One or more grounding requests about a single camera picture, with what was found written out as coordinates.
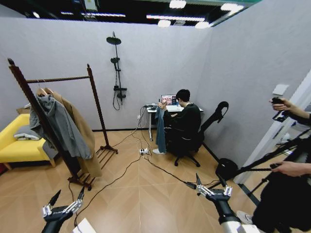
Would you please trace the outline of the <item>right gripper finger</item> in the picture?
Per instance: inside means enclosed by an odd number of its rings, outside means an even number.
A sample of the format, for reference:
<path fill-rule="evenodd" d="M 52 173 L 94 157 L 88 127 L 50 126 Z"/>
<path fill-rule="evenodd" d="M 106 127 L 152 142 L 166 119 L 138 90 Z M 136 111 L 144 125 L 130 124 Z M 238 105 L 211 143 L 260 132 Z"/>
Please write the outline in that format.
<path fill-rule="evenodd" d="M 230 197 L 233 188 L 227 184 L 226 180 L 222 178 L 220 174 L 217 174 L 217 177 L 219 178 L 221 185 L 224 187 L 223 195 Z"/>
<path fill-rule="evenodd" d="M 209 190 L 208 188 L 206 188 L 206 187 L 202 184 L 202 182 L 201 182 L 201 180 L 200 180 L 200 178 L 199 178 L 199 176 L 198 176 L 197 173 L 196 173 L 196 190 L 197 190 L 197 192 L 198 192 L 198 195 L 214 196 L 214 192 L 212 192 L 211 190 Z"/>

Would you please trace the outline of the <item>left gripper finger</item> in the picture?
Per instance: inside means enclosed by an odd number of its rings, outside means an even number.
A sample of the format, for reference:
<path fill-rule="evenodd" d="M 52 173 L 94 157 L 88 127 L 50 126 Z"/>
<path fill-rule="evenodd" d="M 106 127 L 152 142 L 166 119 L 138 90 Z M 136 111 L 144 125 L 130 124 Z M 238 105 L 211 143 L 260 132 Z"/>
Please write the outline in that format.
<path fill-rule="evenodd" d="M 47 217 L 52 214 L 52 207 L 55 205 L 60 193 L 61 193 L 61 189 L 54 196 L 52 196 L 48 204 L 42 208 L 43 217 Z"/>
<path fill-rule="evenodd" d="M 63 210 L 64 214 L 68 214 L 68 213 L 76 213 L 83 205 L 83 198 L 84 198 L 84 191 L 85 191 L 85 187 L 83 186 L 78 198 L 76 201 L 74 201 L 72 204 L 70 204 L 67 208 L 65 208 Z"/>

